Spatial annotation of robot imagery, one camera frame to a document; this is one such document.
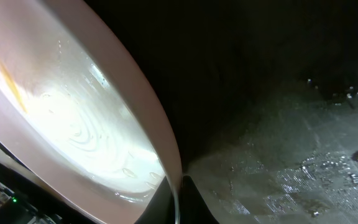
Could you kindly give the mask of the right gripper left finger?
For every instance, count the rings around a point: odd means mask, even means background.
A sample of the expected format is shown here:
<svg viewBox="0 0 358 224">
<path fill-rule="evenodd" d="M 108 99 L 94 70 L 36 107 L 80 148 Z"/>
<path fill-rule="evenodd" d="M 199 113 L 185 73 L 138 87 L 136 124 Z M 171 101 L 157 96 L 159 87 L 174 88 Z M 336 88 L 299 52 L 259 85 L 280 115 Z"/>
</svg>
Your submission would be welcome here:
<svg viewBox="0 0 358 224">
<path fill-rule="evenodd" d="M 154 196 L 135 224 L 174 224 L 175 205 L 166 177 L 163 178 Z"/>
</svg>

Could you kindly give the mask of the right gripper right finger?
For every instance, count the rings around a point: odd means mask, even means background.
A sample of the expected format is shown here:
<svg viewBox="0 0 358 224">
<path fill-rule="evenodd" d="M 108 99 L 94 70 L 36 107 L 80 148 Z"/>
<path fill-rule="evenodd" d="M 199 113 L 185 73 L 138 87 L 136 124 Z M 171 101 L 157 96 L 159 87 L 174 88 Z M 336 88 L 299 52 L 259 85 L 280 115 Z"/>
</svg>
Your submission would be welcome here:
<svg viewBox="0 0 358 224">
<path fill-rule="evenodd" d="M 182 178 L 179 208 L 181 224 L 219 224 L 189 175 Z"/>
</svg>

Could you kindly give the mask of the pink-white plate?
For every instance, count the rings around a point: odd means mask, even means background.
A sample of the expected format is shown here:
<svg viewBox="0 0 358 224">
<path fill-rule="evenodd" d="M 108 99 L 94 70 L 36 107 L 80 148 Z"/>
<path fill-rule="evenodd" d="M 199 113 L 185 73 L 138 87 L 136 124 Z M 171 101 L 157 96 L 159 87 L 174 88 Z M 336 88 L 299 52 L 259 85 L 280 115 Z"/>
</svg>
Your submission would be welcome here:
<svg viewBox="0 0 358 224">
<path fill-rule="evenodd" d="M 83 1 L 0 0 L 0 143 L 96 223 L 135 223 L 181 159 L 149 81 Z"/>
</svg>

